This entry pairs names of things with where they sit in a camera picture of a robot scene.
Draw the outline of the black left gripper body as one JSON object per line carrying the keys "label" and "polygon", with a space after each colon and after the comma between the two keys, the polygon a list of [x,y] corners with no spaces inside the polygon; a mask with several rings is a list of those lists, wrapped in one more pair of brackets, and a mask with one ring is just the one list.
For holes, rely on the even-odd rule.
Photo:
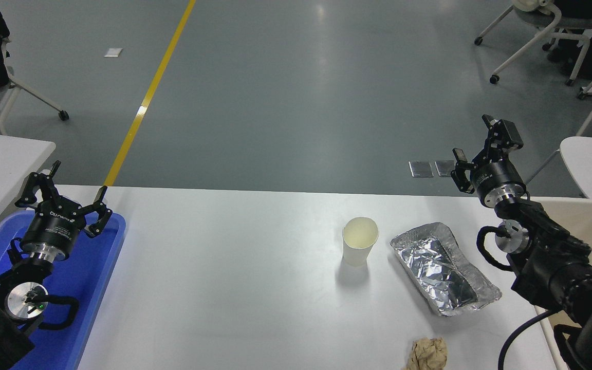
{"label": "black left gripper body", "polygon": [[76,215],[80,204],[71,200],[46,200],[39,204],[21,241],[26,253],[49,250],[56,258],[69,258],[80,231],[85,227],[85,216]]}

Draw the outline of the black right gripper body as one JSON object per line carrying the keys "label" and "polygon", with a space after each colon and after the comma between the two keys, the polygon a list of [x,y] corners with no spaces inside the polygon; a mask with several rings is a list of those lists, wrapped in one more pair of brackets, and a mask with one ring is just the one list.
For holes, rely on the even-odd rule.
{"label": "black right gripper body", "polygon": [[472,184],[479,196],[487,196],[507,184],[515,185],[519,189],[517,194],[526,192],[526,185],[510,159],[480,165],[472,174]]}

